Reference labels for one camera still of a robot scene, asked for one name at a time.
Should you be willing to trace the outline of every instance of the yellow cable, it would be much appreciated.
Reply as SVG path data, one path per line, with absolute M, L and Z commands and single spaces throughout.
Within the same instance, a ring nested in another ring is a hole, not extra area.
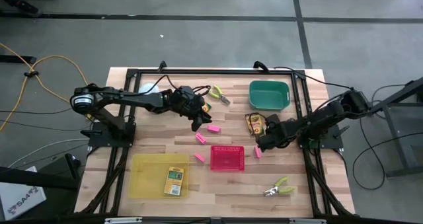
M 6 50 L 8 50 L 8 51 L 10 51 L 12 54 L 14 54 L 15 56 L 17 56 L 19 59 L 21 59 L 28 67 L 29 67 L 29 73 L 31 73 L 31 72 L 33 72 L 34 71 L 34 68 L 41 62 L 41 61 L 44 61 L 45 59 L 49 59 L 49 58 L 53 58 L 53 57 L 56 57 L 56 58 L 62 58 L 62 59 L 66 59 L 67 61 L 69 61 L 69 62 L 71 62 L 76 68 L 77 68 L 77 70 L 79 71 L 79 73 L 81 74 L 81 76 L 82 76 L 82 79 L 84 80 L 84 82 L 85 82 L 85 84 L 86 85 L 88 85 L 88 82 L 87 82 L 87 80 L 85 79 L 85 76 L 84 76 L 84 73 L 81 71 L 81 69 L 79 68 L 79 66 L 75 63 L 75 62 L 73 62 L 71 59 L 69 59 L 68 57 L 65 57 L 65 56 L 47 56 L 47 57 L 44 57 L 44 58 L 42 58 L 42 59 L 39 59 L 37 62 L 35 62 L 34 63 L 34 65 L 29 65 L 20 55 L 18 55 L 18 53 L 16 53 L 16 52 L 14 52 L 12 49 L 10 49 L 10 48 L 8 48 L 6 45 L 4 45 L 3 43 L 1 43 L 0 42 L 0 46 L 3 46 Z M 66 99 L 66 98 L 64 98 L 64 97 L 62 97 L 62 96 L 60 96 L 60 95 L 58 95 L 58 94 L 56 94 L 55 92 L 53 92 L 53 91 L 51 91 L 49 88 L 47 88 L 46 86 L 44 86 L 43 85 L 43 83 L 41 82 L 41 79 L 39 78 L 39 76 L 37 76 L 37 75 L 35 75 L 35 77 L 37 78 L 37 80 L 38 80 L 38 82 L 39 82 L 39 84 L 41 85 L 41 87 L 43 88 L 43 89 L 45 89 L 47 92 L 49 92 L 49 93 L 51 93 L 52 95 L 54 95 L 54 96 L 56 96 L 56 97 L 58 97 L 58 98 L 60 98 L 60 99 L 62 99 L 63 101 L 65 101 L 65 102 L 69 102 L 69 100 L 68 99 Z M 15 106 L 13 107 L 13 109 L 12 109 L 12 112 L 7 116 L 7 118 L 6 118 L 6 120 L 3 122 L 3 124 L 1 124 L 1 127 L 0 127 L 0 131 L 1 130 L 3 130 L 3 128 L 6 126 L 6 123 L 9 121 L 9 119 L 10 119 L 10 117 L 12 116 L 12 114 L 13 114 L 13 112 L 16 110 L 16 108 L 18 107 L 18 105 L 19 105 L 19 103 L 20 103 L 20 100 L 22 99 L 22 95 L 24 94 L 24 90 L 25 90 L 25 86 L 26 86 L 26 82 L 28 81 L 28 77 L 25 77 L 25 79 L 24 79 L 24 81 L 23 81 L 23 83 L 22 83 L 22 88 L 20 89 L 20 94 L 19 94 L 19 97 L 18 97 L 18 100 L 17 100 L 17 102 L 16 102 L 16 104 L 15 104 Z

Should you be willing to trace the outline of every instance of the pink eraser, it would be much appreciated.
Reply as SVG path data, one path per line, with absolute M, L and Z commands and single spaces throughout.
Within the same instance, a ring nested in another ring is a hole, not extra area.
M 262 156 L 262 151 L 258 148 L 257 145 L 254 147 L 254 151 L 256 152 L 257 158 L 260 158 Z
M 203 162 L 203 163 L 204 163 L 204 161 L 206 161 L 201 155 L 199 155 L 197 153 L 196 153 L 196 157 L 197 157 L 197 159 L 201 160 L 201 162 Z
M 209 125 L 207 127 L 207 130 L 212 131 L 212 132 L 219 132 L 220 131 L 220 127 L 218 126 L 213 126 L 213 125 Z
M 201 144 L 203 144 L 203 145 L 206 144 L 206 139 L 200 133 L 197 132 L 196 138 L 197 138 L 198 141 L 201 142 Z

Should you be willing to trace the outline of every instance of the wooden table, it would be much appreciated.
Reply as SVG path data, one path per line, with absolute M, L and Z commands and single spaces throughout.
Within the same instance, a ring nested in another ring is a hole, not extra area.
M 112 67 L 106 86 L 123 88 L 127 67 Z M 306 73 L 324 81 L 320 69 L 308 69 Z M 161 75 L 142 75 L 141 84 L 154 83 Z M 231 101 L 230 106 L 219 100 L 205 96 L 211 104 L 210 115 L 213 125 L 221 127 L 220 134 L 212 134 L 202 126 L 202 133 L 208 143 L 200 145 L 191 131 L 186 118 L 167 112 L 161 115 L 148 113 L 142 108 L 135 112 L 137 131 L 134 146 L 130 149 L 126 165 L 119 215 L 136 216 L 185 216 L 185 217 L 312 217 L 304 158 L 297 142 L 292 142 L 285 149 L 273 149 L 257 159 L 253 153 L 256 145 L 249 135 L 245 122 L 245 114 L 251 113 L 249 106 L 249 83 L 253 80 L 276 80 L 289 85 L 291 80 L 285 75 L 170 75 L 176 86 L 218 85 Z M 325 85 L 307 80 L 311 105 L 318 107 L 328 98 Z M 169 89 L 166 79 L 159 83 L 159 89 Z M 301 83 L 298 82 L 302 110 L 305 112 Z M 107 109 L 117 114 L 118 105 L 110 105 Z M 296 118 L 291 104 L 280 112 L 280 119 Z M 210 145 L 242 145 L 245 148 L 245 171 L 242 173 L 211 172 Z M 128 184 L 130 179 L 132 156 L 139 153 L 188 153 L 190 155 L 189 194 L 181 199 L 130 199 Z M 206 158 L 204 165 L 196 161 L 194 154 L 199 153 Z M 104 183 L 109 148 L 100 148 L 87 160 L 75 211 L 80 211 L 94 198 Z M 323 150 L 322 159 L 328 186 L 336 197 L 351 212 L 354 212 L 348 179 L 344 163 L 334 151 Z M 288 186 L 295 190 L 291 195 L 264 197 L 263 191 L 269 189 L 281 177 L 288 176 Z M 323 209 L 321 190 L 316 188 L 319 207 Z M 111 188 L 109 207 L 114 195 Z

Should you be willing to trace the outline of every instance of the pink basket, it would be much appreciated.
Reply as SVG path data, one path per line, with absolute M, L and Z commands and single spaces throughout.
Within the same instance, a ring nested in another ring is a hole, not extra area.
M 212 145 L 210 149 L 210 170 L 244 171 L 244 147 Z

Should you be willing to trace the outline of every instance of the gray floor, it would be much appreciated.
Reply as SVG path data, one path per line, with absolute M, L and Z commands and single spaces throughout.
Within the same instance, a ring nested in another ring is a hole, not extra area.
M 46 12 L 145 15 L 295 16 L 292 0 L 56 0 L 36 1 Z M 300 0 L 305 17 L 422 18 L 422 0 Z M 0 9 L 11 10 L 3 3 Z M 383 85 L 406 83 L 423 75 L 423 24 L 305 23 L 314 68 L 324 69 L 333 83 L 354 86 L 370 98 Z M 251 67 L 260 60 L 269 66 L 304 68 L 296 22 L 210 22 L 148 20 L 59 20 L 0 18 L 0 42 L 22 55 L 59 54 L 77 62 L 91 82 L 103 85 L 111 66 Z M 1 64 L 2 110 L 17 99 L 24 65 Z M 83 85 L 68 62 L 53 59 L 40 65 L 44 83 L 63 96 Z M 68 107 L 43 91 L 32 79 L 19 110 L 56 111 Z M 328 87 L 331 95 L 341 92 Z M 395 89 L 381 91 L 385 98 Z M 87 126 L 74 112 L 37 116 L 15 114 L 12 121 L 63 129 Z M 343 135 L 348 171 L 366 148 L 358 121 Z M 372 144 L 390 138 L 378 118 L 363 120 Z M 0 132 L 0 165 L 7 166 L 38 147 L 62 139 L 83 138 L 77 131 L 40 130 L 8 124 Z M 26 162 L 84 144 L 66 143 L 45 149 Z M 85 147 L 72 153 L 85 162 Z M 393 144 L 377 148 L 387 170 L 399 168 Z M 40 161 L 42 167 L 49 160 Z M 368 153 L 357 166 L 357 178 L 366 186 L 380 182 L 381 170 Z M 386 180 L 376 191 L 360 188 L 350 175 L 354 205 L 359 215 L 423 223 L 423 175 Z

